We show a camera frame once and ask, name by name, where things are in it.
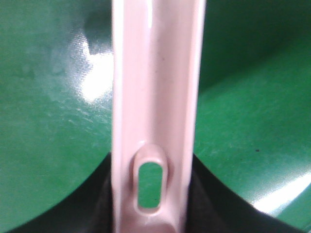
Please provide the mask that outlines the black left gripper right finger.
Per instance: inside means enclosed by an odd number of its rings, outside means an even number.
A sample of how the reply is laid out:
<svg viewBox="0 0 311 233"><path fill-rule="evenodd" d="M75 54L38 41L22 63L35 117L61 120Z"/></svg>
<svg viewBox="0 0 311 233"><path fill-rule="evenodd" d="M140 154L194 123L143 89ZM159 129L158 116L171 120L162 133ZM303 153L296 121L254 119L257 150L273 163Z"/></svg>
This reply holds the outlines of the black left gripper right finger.
<svg viewBox="0 0 311 233"><path fill-rule="evenodd" d="M307 233L269 211L289 202L297 186L291 182L250 204L222 183L194 155L188 196L188 233Z"/></svg>

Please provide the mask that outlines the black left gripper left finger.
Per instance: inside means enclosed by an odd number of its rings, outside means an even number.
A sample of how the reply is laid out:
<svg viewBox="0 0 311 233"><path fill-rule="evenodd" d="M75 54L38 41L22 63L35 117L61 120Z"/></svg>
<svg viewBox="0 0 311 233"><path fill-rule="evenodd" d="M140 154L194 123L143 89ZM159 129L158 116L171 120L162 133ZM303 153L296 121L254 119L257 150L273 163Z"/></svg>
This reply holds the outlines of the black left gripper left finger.
<svg viewBox="0 0 311 233"><path fill-rule="evenodd" d="M70 195L11 233L111 233L111 153Z"/></svg>

